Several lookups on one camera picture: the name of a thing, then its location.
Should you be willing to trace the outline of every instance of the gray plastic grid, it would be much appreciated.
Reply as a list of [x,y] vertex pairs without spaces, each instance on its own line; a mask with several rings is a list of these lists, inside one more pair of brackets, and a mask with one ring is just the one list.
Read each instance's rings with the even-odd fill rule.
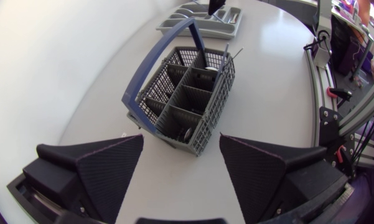
[[[202,153],[235,77],[232,58],[227,54],[225,66],[211,92],[217,72],[205,70],[205,66],[219,68],[222,57],[223,52],[219,50],[205,49],[203,54],[195,47],[176,47],[162,61],[136,99],[157,128],[153,134],[178,149],[197,156]],[[185,141],[188,129],[193,130],[193,134]]]

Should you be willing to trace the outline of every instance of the gray plastic basket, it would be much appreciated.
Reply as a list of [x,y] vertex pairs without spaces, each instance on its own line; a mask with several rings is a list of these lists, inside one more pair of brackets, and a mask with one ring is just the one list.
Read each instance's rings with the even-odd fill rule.
[[[190,30],[196,29],[193,19],[186,19],[183,23],[189,21],[192,21]],[[162,39],[169,39],[169,33],[172,32],[166,33]],[[205,49],[203,43],[199,43],[200,37],[194,40],[197,47],[175,47],[147,85],[137,91],[138,94],[133,83],[139,81],[142,85],[144,80],[136,81],[136,72],[122,101],[129,108],[128,117],[139,127],[172,147],[199,156],[220,118],[235,77],[235,69],[230,54]],[[145,73],[149,72],[150,68],[148,70],[144,63],[141,66],[145,68]],[[209,66],[219,71],[206,70],[205,67]],[[133,108],[133,103],[138,106],[138,110]],[[185,138],[187,131],[191,133],[190,138]]]

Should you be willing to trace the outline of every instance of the basket compartment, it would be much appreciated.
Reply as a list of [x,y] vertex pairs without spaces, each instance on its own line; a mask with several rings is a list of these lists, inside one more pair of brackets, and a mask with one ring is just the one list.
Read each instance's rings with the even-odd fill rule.
[[170,104],[195,114],[203,115],[212,93],[191,86],[181,85],[176,89]]
[[206,120],[211,128],[214,128],[217,125],[225,102],[228,98],[228,88],[226,80],[227,79],[224,76],[220,77],[215,92],[213,93],[213,99],[208,106],[208,116],[206,117]]
[[191,86],[206,91],[213,91],[217,72],[192,68],[185,74],[184,85]]
[[188,67],[168,64],[167,65],[167,75],[169,76],[173,86],[176,87],[180,82]]
[[185,141],[185,134],[191,129],[192,136],[201,119],[200,115],[170,105],[157,120],[156,128],[168,138],[188,144],[190,138]]

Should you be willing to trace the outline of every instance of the gray cutlery tray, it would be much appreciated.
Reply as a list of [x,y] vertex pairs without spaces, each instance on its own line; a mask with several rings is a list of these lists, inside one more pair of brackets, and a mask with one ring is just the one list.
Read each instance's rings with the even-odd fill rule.
[[[224,23],[214,16],[209,16],[207,11],[198,4],[188,3],[178,7],[165,21],[156,27],[165,34],[180,21],[194,17],[199,27],[202,37],[211,37],[219,39],[232,39],[236,36],[239,24],[242,18],[242,10],[237,7],[222,6],[215,15]],[[179,36],[191,36],[188,29],[183,30]]]

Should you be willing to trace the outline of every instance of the blue handle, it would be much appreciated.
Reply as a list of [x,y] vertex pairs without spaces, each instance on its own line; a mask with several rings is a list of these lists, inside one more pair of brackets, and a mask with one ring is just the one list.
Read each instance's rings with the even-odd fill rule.
[[205,46],[203,45],[203,40],[200,36],[199,28],[195,22],[195,19],[184,19],[183,21],[176,24],[171,30],[167,31],[159,40],[159,42],[147,54],[143,62],[141,62],[140,66],[137,68],[136,73],[132,77],[122,97],[122,102],[124,103],[124,105],[126,105],[131,115],[137,119],[138,123],[141,126],[144,126],[148,131],[152,133],[155,133],[156,128],[148,120],[146,114],[142,111],[142,109],[137,105],[135,99],[144,83],[144,80],[147,78],[148,73],[151,71],[151,68],[154,66],[161,53],[169,45],[169,43],[172,42],[172,40],[187,27],[189,27],[189,30],[191,31],[196,47],[202,51],[205,50]]

